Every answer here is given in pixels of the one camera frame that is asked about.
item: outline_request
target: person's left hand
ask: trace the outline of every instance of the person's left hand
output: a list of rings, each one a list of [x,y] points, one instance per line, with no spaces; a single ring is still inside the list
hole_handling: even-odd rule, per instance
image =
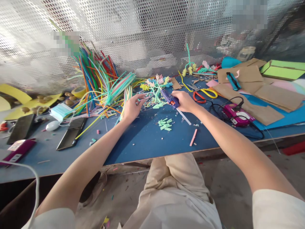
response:
[[[136,94],[127,100],[126,104],[124,105],[124,117],[122,121],[132,123],[136,117],[138,117],[141,107],[146,102],[144,97],[145,94]]]

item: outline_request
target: green cardboard box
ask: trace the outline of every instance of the green cardboard box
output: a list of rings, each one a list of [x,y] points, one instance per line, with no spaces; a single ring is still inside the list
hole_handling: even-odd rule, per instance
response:
[[[296,80],[305,73],[305,63],[271,60],[261,68],[265,77]]]

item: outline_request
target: blue foam sheet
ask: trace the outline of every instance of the blue foam sheet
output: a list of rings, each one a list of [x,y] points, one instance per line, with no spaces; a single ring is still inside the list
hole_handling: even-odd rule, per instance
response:
[[[282,127],[282,126],[287,126],[287,125],[291,125],[291,124],[295,124],[295,123],[299,123],[299,122],[305,122],[305,105],[303,105],[302,107],[300,107],[299,109],[287,113],[286,111],[283,111],[253,95],[244,95],[249,101],[250,103],[254,104],[254,105],[258,105],[258,106],[271,106],[272,108],[274,108],[275,110],[277,110],[278,112],[280,112],[282,115],[285,116],[285,118],[274,122],[268,126],[265,126],[263,124],[261,124],[258,121],[254,121],[254,124],[260,129],[260,130],[265,130],[265,129],[272,129],[272,128],[277,128],[277,127]]]

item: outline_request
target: hand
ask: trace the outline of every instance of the hand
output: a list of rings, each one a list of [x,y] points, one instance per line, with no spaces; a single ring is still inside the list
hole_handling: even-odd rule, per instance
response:
[[[124,117],[122,121],[132,123],[136,117],[138,117],[141,107],[146,102],[144,97],[145,94],[136,94],[127,100],[126,104],[124,105]]]
[[[172,96],[179,99],[179,110],[183,112],[193,113],[194,110],[199,107],[199,105],[185,91],[173,91]]]

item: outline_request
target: workbench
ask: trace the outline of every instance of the workbench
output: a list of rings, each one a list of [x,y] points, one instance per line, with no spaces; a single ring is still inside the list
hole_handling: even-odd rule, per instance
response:
[[[190,83],[194,80],[193,77],[185,77],[185,83]],[[204,81],[200,81],[196,84],[201,88],[207,88]],[[222,105],[227,99],[218,97],[214,99],[214,103]],[[205,108],[210,107],[210,103],[206,102],[202,104]],[[143,109],[139,117],[130,125],[125,131],[114,149],[108,156],[105,165],[120,164],[127,162],[134,162],[138,160],[161,157],[166,155],[173,155],[186,152],[196,152],[201,150],[208,150],[218,148],[218,144],[205,128],[200,120],[193,114],[184,113],[190,120],[192,125],[188,125],[186,121],[182,121],[181,115],[173,110],[169,105],[165,105],[159,109],[152,109],[152,107]],[[46,115],[50,121],[54,118]],[[115,122],[119,118],[117,116],[111,116],[109,119],[98,120],[92,127],[90,127],[85,134],[83,134],[76,146],[61,151],[56,151],[56,148],[65,134],[67,127],[59,127],[59,129],[53,132],[42,132],[45,129],[47,123],[41,125],[30,138],[36,138],[37,144],[30,150],[30,152],[20,160],[20,163],[32,166],[39,176],[48,176],[54,174],[60,174],[66,171],[66,169],[73,163],[73,161],[80,156],[89,147],[89,142],[92,138],[99,139],[113,128]],[[160,130],[158,121],[165,118],[172,118],[172,131]],[[85,128],[89,126],[96,117],[89,118],[86,122]],[[190,141],[193,137],[195,129],[198,129],[195,143],[197,145],[190,146]],[[241,133],[260,137],[260,133],[250,127],[237,128]],[[264,131],[265,138],[260,141],[266,141],[276,138],[285,138],[288,136],[297,136],[305,134],[305,125],[290,125],[286,127],[280,127],[270,129],[269,132]],[[0,149],[7,149],[9,145],[6,145],[7,138],[0,140]],[[0,168],[0,183],[6,183],[11,181],[17,181],[22,179],[33,178],[32,172],[23,167],[10,166],[8,168]]]

